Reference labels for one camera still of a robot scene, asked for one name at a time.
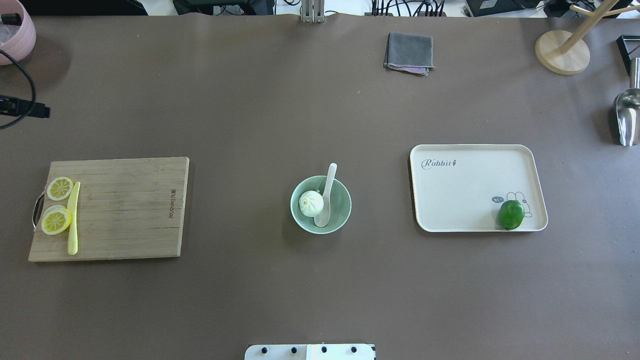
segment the green lime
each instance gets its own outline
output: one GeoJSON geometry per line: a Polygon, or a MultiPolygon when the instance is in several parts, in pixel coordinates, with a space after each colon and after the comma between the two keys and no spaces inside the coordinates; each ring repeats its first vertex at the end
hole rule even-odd
{"type": "Polygon", "coordinates": [[[520,201],[517,200],[505,201],[500,207],[500,211],[498,211],[498,221],[507,230],[513,230],[520,226],[523,219],[524,208],[520,201]]]}

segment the metal scoop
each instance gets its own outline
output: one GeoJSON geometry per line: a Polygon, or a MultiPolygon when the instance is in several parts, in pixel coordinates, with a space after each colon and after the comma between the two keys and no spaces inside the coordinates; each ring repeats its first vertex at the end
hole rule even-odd
{"type": "Polygon", "coordinates": [[[631,88],[616,96],[615,101],[620,144],[623,146],[640,143],[640,58],[631,60],[629,74],[631,88]]]}

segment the round wooden base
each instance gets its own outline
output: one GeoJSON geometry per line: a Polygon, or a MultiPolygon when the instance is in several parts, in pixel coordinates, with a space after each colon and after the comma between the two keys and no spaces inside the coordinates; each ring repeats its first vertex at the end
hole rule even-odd
{"type": "Polygon", "coordinates": [[[562,75],[576,75],[589,65],[589,48],[578,42],[566,53],[560,52],[560,46],[571,36],[569,31],[553,30],[543,34],[536,41],[536,56],[547,69],[562,75]]]}

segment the yellow knife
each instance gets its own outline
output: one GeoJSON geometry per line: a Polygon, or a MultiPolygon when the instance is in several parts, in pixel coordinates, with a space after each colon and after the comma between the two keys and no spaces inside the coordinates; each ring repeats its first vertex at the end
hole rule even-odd
{"type": "Polygon", "coordinates": [[[80,192],[80,182],[74,184],[71,195],[69,195],[69,202],[67,203],[67,209],[71,213],[71,224],[69,224],[69,239],[67,242],[67,254],[75,255],[78,252],[78,228],[77,228],[77,206],[78,206],[78,193],[80,192]]]}

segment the white spoon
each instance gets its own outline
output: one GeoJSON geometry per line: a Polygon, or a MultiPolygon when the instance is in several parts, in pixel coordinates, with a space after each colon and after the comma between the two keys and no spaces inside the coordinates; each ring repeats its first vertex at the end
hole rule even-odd
{"type": "Polygon", "coordinates": [[[337,169],[338,165],[335,163],[329,165],[329,173],[326,175],[326,184],[324,184],[324,192],[322,193],[324,206],[322,212],[314,217],[314,223],[316,223],[318,227],[325,227],[329,223],[329,216],[331,216],[331,187],[333,186],[333,178],[335,178],[335,171],[337,169]]]}

